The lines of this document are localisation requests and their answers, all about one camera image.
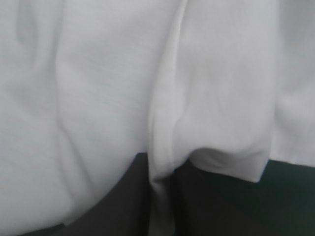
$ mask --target dark fabric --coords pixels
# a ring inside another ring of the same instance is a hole
[[[147,236],[151,208],[148,158],[137,154],[115,187],[67,227],[59,225],[23,236]]]
[[[170,181],[177,236],[278,236],[229,203],[189,161]]]
[[[198,170],[251,219],[284,236],[315,235],[315,168],[269,160],[259,183]]]

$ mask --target green surface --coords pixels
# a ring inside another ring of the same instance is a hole
[[[315,168],[269,161],[259,183],[200,171],[251,218],[284,236],[315,236]]]

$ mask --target crease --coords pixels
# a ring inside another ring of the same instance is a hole
[[[68,133],[66,127],[64,126],[64,123],[62,121],[62,112],[61,112],[61,101],[60,101],[60,90],[61,90],[61,85],[60,85],[60,75],[58,73],[58,58],[60,57],[60,42],[62,41],[63,34],[64,34],[64,16],[66,14],[66,2],[63,1],[63,6],[62,6],[63,12],[61,15],[60,19],[60,27],[57,30],[57,39],[56,39],[56,49],[55,49],[55,83],[56,83],[56,136],[57,136],[57,160],[60,166],[61,170],[61,175],[62,179],[64,180],[64,184],[66,186],[67,192],[70,196],[70,199],[72,200],[72,211],[76,212],[76,209],[74,209],[74,201],[76,199],[75,193],[71,190],[71,184],[68,180],[67,174],[65,173],[65,168],[63,166],[63,161],[62,161],[62,148],[61,148],[61,135],[65,135],[65,137],[68,139],[70,146],[71,146],[71,152],[73,152],[75,158],[75,162],[78,165],[79,169],[82,171],[84,174],[84,180],[85,180],[85,185],[88,187],[90,190],[90,193],[92,193],[93,198],[96,198],[96,192],[93,188],[93,182],[88,174],[88,171],[86,168],[84,168],[84,161],[83,157],[80,154],[77,145],[74,143],[74,141],[71,138],[71,135]]]

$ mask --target white cloth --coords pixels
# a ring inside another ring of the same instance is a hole
[[[1,0],[0,235],[71,222],[149,151],[161,179],[315,166],[315,2]]]

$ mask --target white shirt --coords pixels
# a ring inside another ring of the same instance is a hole
[[[71,222],[138,152],[160,183],[204,170],[259,181],[268,159],[315,166],[315,3],[2,0],[0,235]]]

